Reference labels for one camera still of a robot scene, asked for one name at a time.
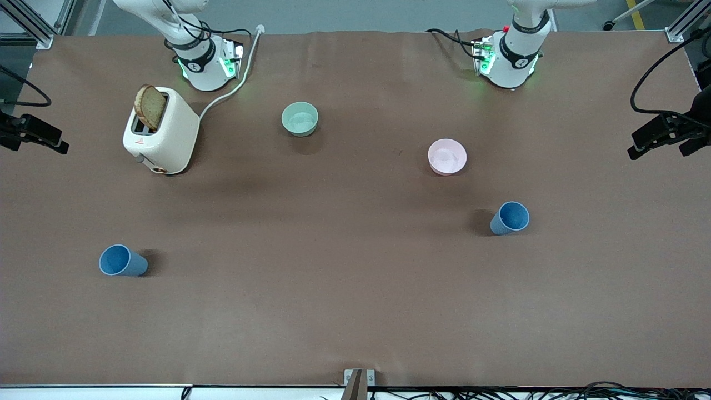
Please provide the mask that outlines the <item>blue plastic cup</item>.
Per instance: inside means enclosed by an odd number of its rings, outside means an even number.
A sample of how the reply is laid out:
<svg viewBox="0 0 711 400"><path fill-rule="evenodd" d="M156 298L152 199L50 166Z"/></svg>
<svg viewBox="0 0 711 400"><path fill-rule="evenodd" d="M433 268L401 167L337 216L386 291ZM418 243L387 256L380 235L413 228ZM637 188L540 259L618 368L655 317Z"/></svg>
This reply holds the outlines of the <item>blue plastic cup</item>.
<svg viewBox="0 0 711 400"><path fill-rule="evenodd" d="M142 276L147 273L149 263L127 246L114 244L99 256L98 266L107 276Z"/></svg>
<svg viewBox="0 0 711 400"><path fill-rule="evenodd" d="M503 203L490 222L490 230L493 234L504 236L528 227L530 223L530 213L526 206L519 202Z"/></svg>

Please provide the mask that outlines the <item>brown bread slice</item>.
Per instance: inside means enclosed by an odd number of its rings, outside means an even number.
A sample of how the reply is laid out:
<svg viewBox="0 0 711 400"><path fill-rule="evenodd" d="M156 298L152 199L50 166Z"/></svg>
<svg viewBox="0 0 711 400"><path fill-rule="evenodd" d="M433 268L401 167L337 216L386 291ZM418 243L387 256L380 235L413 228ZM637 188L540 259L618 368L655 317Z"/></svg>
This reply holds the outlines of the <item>brown bread slice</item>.
<svg viewBox="0 0 711 400"><path fill-rule="evenodd" d="M134 99L134 112L150 130L156 131L162 121L167 98L152 84L143 84Z"/></svg>

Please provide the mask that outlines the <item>wheeled stand leg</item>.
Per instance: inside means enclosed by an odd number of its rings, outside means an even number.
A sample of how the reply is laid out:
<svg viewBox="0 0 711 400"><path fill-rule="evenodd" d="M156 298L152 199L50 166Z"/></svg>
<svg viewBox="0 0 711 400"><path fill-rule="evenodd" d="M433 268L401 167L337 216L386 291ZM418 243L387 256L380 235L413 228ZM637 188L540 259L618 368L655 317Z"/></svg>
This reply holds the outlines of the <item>wheeled stand leg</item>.
<svg viewBox="0 0 711 400"><path fill-rule="evenodd" d="M630 19L633 29L636 31L645 30L645 25L642 19L642 9L651 5L655 0L622 0L627 9L620 15L607 20L602 25L603 31L611 31L615 26L623 20Z"/></svg>

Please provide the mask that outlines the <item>cream white toaster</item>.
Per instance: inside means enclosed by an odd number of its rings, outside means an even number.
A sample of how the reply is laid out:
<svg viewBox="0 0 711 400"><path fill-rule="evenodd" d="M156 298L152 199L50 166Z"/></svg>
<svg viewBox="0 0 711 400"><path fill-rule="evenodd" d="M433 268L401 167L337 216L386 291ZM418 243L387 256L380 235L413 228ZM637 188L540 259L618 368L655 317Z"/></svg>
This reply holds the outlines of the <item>cream white toaster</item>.
<svg viewBox="0 0 711 400"><path fill-rule="evenodd" d="M174 89L156 88L167 98L158 129L153 131L146 127L136 116L133 107L124 129L122 144L136 162L154 174L180 174L191 161L200 118Z"/></svg>

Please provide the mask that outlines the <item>base connector block green light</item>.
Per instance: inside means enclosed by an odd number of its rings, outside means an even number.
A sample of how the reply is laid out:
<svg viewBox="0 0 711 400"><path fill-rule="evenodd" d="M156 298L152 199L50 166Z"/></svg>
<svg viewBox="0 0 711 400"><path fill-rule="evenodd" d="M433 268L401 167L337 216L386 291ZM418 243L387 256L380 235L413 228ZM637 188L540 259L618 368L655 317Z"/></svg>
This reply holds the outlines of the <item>base connector block green light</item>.
<svg viewBox="0 0 711 400"><path fill-rule="evenodd" d="M231 39L222 40L220 65L228 79L236 78L241 68L244 45Z"/></svg>
<svg viewBox="0 0 711 400"><path fill-rule="evenodd" d="M493 35L472 41L473 66L478 76L489 76L496 60Z"/></svg>

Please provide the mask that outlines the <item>pink bowl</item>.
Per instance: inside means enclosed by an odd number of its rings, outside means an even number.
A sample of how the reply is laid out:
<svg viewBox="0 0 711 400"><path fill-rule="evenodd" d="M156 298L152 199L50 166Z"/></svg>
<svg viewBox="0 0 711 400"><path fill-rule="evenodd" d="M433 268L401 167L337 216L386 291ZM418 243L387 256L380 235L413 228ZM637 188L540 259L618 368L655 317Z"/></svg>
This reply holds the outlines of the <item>pink bowl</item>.
<svg viewBox="0 0 711 400"><path fill-rule="evenodd" d="M428 162L433 172L440 176L451 176L464 169L468 154L457 140L442 138L430 144Z"/></svg>

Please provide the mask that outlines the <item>green bowl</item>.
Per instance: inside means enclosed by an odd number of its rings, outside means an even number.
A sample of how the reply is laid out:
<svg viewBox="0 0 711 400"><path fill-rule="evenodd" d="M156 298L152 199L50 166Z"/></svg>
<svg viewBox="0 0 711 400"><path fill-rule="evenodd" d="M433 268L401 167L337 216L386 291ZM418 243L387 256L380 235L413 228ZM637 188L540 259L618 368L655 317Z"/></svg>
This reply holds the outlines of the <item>green bowl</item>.
<svg viewBox="0 0 711 400"><path fill-rule="evenodd" d="M284 129L295 137L306 137L317 129L318 111L310 102L293 102L281 114Z"/></svg>

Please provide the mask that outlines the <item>brown table cover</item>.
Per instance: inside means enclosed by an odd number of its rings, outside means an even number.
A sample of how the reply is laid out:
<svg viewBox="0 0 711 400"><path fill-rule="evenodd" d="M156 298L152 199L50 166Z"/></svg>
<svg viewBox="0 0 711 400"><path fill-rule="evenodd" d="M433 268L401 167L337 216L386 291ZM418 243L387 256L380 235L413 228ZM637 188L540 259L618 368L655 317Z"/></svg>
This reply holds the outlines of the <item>brown table cover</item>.
<svg viewBox="0 0 711 400"><path fill-rule="evenodd" d="M189 169L122 145L162 39L61 37L30 80L67 155L0 149L0 384L711 387L711 149L629 159L660 31L555 32L525 86L424 33L266 35ZM317 129L291 135L293 102ZM457 140L464 169L433 172ZM528 209L498 236L505 202ZM149 263L107 276L122 244Z"/></svg>

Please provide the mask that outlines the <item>aluminium frame post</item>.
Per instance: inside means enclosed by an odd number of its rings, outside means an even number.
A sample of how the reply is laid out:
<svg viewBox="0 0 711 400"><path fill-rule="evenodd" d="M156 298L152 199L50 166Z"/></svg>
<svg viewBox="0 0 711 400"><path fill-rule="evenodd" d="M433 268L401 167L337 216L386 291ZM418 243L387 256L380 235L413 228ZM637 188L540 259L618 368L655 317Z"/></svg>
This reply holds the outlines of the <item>aluminium frame post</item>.
<svg viewBox="0 0 711 400"><path fill-rule="evenodd" d="M693 0L690 5L676 18L670 26L665 27L665 35L669 43L681 43L684 34L696 23L705 18L701 29L711 24L711 0Z"/></svg>
<svg viewBox="0 0 711 400"><path fill-rule="evenodd" d="M0 11L22 29L22 33L11 33L0 29L0 44L28 46L31 42L37 49L50 49L55 29L25 0L0 0Z"/></svg>

